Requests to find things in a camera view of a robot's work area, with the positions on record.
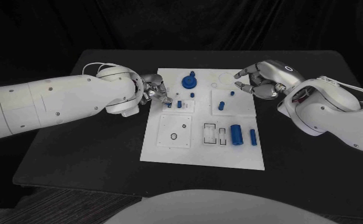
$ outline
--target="black backdrop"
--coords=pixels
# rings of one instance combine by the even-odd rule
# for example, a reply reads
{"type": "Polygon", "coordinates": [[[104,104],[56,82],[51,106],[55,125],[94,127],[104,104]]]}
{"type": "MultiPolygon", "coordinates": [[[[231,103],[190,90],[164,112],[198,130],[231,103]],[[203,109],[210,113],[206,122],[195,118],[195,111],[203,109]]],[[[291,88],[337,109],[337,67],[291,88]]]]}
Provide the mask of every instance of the black backdrop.
{"type": "MultiPolygon", "coordinates": [[[[0,5],[0,85],[68,75],[85,49],[111,48],[337,50],[362,82],[363,0],[0,0],[0,5]]],[[[35,134],[0,140],[3,207],[23,193],[12,175],[35,134]]]]}

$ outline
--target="floor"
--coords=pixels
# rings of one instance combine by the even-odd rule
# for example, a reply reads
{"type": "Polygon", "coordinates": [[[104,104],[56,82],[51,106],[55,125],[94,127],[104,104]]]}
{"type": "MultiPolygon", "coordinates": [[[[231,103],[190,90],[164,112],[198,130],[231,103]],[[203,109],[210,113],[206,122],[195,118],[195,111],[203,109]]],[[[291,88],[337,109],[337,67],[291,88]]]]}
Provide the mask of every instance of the floor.
{"type": "MultiPolygon", "coordinates": [[[[140,197],[55,188],[36,188],[15,209],[0,209],[2,224],[101,224],[140,197]]],[[[363,219],[324,216],[340,224],[362,224],[363,219]]]]}

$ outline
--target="small blue part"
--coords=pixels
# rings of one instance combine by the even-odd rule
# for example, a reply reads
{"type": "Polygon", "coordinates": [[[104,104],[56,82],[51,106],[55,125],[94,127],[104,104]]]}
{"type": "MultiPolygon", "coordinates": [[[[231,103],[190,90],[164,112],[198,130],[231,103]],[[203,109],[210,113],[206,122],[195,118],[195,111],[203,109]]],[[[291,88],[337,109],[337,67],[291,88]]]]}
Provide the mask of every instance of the small blue part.
{"type": "Polygon", "coordinates": [[[221,103],[219,103],[218,109],[219,109],[219,110],[223,110],[223,108],[225,108],[225,102],[221,102],[221,103]]]}
{"type": "Polygon", "coordinates": [[[231,126],[231,135],[232,135],[232,144],[234,145],[242,145],[244,144],[244,138],[242,138],[242,130],[241,125],[234,124],[231,126]]]}
{"type": "Polygon", "coordinates": [[[249,134],[251,134],[251,143],[252,143],[252,145],[257,145],[255,130],[254,129],[249,130],[249,134]]]}
{"type": "Polygon", "coordinates": [[[182,85],[186,89],[192,89],[196,86],[196,78],[195,71],[190,72],[189,76],[186,76],[182,80],[182,85]]]}

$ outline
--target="black table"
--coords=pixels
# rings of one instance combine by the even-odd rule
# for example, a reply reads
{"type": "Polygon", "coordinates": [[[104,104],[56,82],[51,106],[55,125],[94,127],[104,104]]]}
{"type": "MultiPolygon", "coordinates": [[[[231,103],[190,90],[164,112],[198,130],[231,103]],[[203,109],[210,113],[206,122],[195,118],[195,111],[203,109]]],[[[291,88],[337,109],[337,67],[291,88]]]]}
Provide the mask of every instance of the black table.
{"type": "MultiPolygon", "coordinates": [[[[113,62],[146,74],[157,68],[236,69],[267,59],[285,62],[307,79],[326,75],[359,85],[334,51],[87,50],[72,74],[91,62],[113,62]]],[[[95,74],[97,68],[85,73],[95,74]]],[[[128,118],[102,111],[42,129],[13,182],[143,197],[183,189],[228,190],[320,214],[363,217],[363,152],[330,133],[307,135],[277,111],[281,100],[255,98],[265,171],[140,162],[149,103],[128,118]]]]}

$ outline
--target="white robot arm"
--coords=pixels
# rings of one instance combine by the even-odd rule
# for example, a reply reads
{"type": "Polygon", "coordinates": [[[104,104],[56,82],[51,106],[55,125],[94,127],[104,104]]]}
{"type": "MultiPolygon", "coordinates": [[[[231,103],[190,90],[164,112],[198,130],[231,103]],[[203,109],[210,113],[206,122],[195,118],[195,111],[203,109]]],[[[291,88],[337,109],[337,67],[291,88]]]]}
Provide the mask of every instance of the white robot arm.
{"type": "Polygon", "coordinates": [[[111,67],[95,77],[82,73],[0,87],[0,138],[92,116],[104,108],[131,116],[138,103],[172,103],[160,75],[140,76],[120,65],[100,64],[111,67]]]}
{"type": "Polygon", "coordinates": [[[294,68],[274,60],[245,68],[235,79],[248,74],[257,86],[239,81],[235,85],[267,100],[284,93],[287,96],[278,104],[278,111],[306,133],[319,136],[330,131],[347,145],[363,150],[363,109],[340,84],[359,91],[362,88],[327,77],[306,80],[294,68]]]}

